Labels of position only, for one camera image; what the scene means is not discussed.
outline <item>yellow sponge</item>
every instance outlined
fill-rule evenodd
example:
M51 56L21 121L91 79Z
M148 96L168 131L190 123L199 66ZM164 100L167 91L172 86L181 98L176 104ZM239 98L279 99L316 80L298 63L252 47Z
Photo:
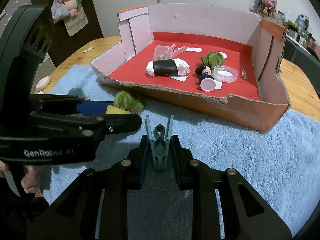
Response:
M131 114L131 112L108 105L106 114Z

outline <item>pink cap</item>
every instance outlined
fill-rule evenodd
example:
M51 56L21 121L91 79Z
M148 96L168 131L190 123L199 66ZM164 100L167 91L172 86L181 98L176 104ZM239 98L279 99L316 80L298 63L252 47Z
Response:
M202 80L200 88L204 92L211 92L216 88L216 83L212 78L205 78Z

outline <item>white round pad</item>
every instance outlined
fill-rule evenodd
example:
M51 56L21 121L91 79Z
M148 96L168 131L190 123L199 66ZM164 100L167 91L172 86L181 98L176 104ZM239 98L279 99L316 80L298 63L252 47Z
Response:
M51 82L50 77L44 77L36 85L36 90L37 91L44 90L50 84L50 82Z
M218 51L218 52L220 52L225 59L227 58L227 54L225 54L225 53L223 53L223 52L221 52L221 51Z

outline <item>red felt lining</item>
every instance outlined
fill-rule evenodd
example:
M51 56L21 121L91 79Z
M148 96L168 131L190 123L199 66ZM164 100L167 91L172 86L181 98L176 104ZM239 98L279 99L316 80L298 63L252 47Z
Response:
M109 77L121 82L160 85L214 97L226 97L228 94L235 94L245 98L261 100L251 62L252 47L216 37L184 33L154 32L154 39L149 46L121 65ZM153 60L156 46L171 46L174 43L177 47L202 48L201 53L188 51L178 56L190 65L190 73L186 81L181 82L170 77L149 77L146 66L148 62ZM212 92L203 92L200 89L199 77L195 74L196 65L201 63L200 57L206 56L212 51L221 51L227 54L224 64L235 68L239 75L235 82L223 83L221 90L215 89Z

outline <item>finger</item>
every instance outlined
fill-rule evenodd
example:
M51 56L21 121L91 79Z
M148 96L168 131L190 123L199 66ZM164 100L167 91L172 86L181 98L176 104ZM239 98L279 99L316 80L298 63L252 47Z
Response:
M39 186L37 185L35 187L25 189L24 191L28 194L32 194L32 193L37 193L39 191L39 188L40 188L40 185Z
M26 168L27 168L28 173L36 175L41 171L42 167L41 166L26 165Z
M40 180L37 178L36 175L31 174L31 173L28 173L28 174L26 174L26 175L22 178L22 180L21 180L21 186L22 186L24 189L28 190L28 189L36 186L36 185L39 183L39 181L40 181Z
M40 189L36 192L35 197L44 197Z

